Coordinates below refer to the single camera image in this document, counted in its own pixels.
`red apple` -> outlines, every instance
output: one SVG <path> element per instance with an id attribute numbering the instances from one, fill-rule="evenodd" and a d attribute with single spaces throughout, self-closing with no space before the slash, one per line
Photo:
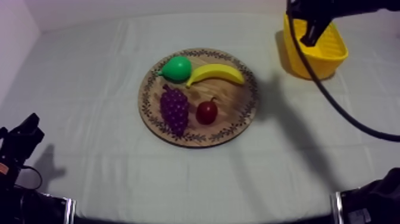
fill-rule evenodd
<path id="1" fill-rule="evenodd" d="M 210 125 L 215 121 L 218 114 L 218 107 L 213 102 L 215 97 L 210 101 L 204 101 L 197 106 L 196 119 L 202 125 Z"/>

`yellow banana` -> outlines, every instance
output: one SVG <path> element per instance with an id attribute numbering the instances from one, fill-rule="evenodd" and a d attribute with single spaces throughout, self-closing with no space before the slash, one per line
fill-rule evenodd
<path id="1" fill-rule="evenodd" d="M 240 71 L 234 67 L 225 64 L 206 64 L 205 66 L 198 67 L 192 72 L 186 86 L 190 87 L 193 82 L 199 82 L 211 78 L 226 79 L 238 84 L 245 83 L 245 79 Z"/>

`decorative border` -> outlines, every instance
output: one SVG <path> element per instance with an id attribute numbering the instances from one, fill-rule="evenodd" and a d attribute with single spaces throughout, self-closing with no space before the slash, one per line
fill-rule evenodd
<path id="1" fill-rule="evenodd" d="M 230 127 L 228 128 L 223 128 L 221 131 L 219 131 L 216 134 L 211 134 L 210 136 L 205 136 L 205 135 L 200 135 L 200 134 L 192 134 L 190 132 L 186 132 L 183 136 L 176 136 L 172 133 L 168 125 L 163 122 L 162 120 L 159 120 L 158 117 L 154 116 L 153 113 L 150 110 L 150 90 L 152 88 L 152 85 L 154 84 L 156 78 L 158 77 L 158 71 L 160 71 L 164 65 L 173 57 L 176 56 L 188 56 L 188 57 L 200 57 L 206 55 L 207 57 L 214 57 L 217 59 L 223 59 L 226 61 L 232 62 L 237 69 L 245 76 L 245 79 L 247 83 L 249 83 L 249 90 L 251 92 L 251 100 L 246 104 L 244 109 L 240 111 L 239 115 L 239 120 L 237 123 L 231 123 Z M 144 86 L 144 92 L 142 94 L 142 105 L 141 105 L 141 110 L 143 114 L 148 118 L 148 121 L 156 126 L 158 130 L 166 135 L 171 135 L 171 137 L 177 141 L 177 140 L 185 140 L 185 141 L 197 141 L 197 142 L 203 142 L 206 140 L 209 140 L 211 142 L 217 142 L 221 138 L 224 138 L 225 136 L 232 135 L 234 134 L 239 127 L 242 127 L 243 125 L 247 125 L 246 118 L 250 118 L 251 116 L 251 111 L 256 109 L 257 106 L 257 101 L 258 101 L 258 88 L 257 88 L 257 82 L 255 81 L 253 72 L 250 71 L 247 66 L 242 64 L 238 59 L 235 57 L 228 55 L 228 54 L 223 54 L 217 51 L 213 50 L 206 50 L 206 49 L 201 49 L 201 50 L 183 50 L 177 53 L 174 53 L 167 58 L 163 59 L 162 62 L 160 62 L 157 67 L 151 71 L 151 76 L 147 78 L 147 83 Z"/>

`toy fruit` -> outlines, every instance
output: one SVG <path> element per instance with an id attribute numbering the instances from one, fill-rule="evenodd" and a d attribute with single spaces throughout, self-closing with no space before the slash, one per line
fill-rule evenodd
<path id="1" fill-rule="evenodd" d="M 210 101 L 204 101 L 197 106 L 196 119 L 202 125 L 209 125 L 215 121 L 218 115 L 218 107 L 213 102 L 215 97 Z"/>
<path id="2" fill-rule="evenodd" d="M 225 79 L 237 84 L 245 83 L 242 74 L 234 67 L 225 64 L 206 64 L 205 66 L 198 67 L 192 72 L 186 86 L 190 87 L 193 82 L 199 82 L 210 78 Z"/>
<path id="3" fill-rule="evenodd" d="M 164 65 L 161 71 L 158 73 L 160 76 L 164 76 L 173 81 L 182 82 L 190 77 L 192 72 L 192 64 L 189 59 L 182 56 L 176 56 Z"/>
<path id="4" fill-rule="evenodd" d="M 171 89 L 168 85 L 162 87 L 167 92 L 161 95 L 161 115 L 176 136 L 182 136 L 188 126 L 188 98 L 179 89 Z"/>

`grape bunch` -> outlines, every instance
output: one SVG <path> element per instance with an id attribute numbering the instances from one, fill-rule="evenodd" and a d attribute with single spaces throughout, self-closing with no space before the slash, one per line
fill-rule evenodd
<path id="1" fill-rule="evenodd" d="M 161 115 L 172 133 L 178 137 L 183 135 L 188 126 L 189 102 L 179 89 L 171 89 L 168 85 L 162 87 L 167 92 L 161 95 Z"/>

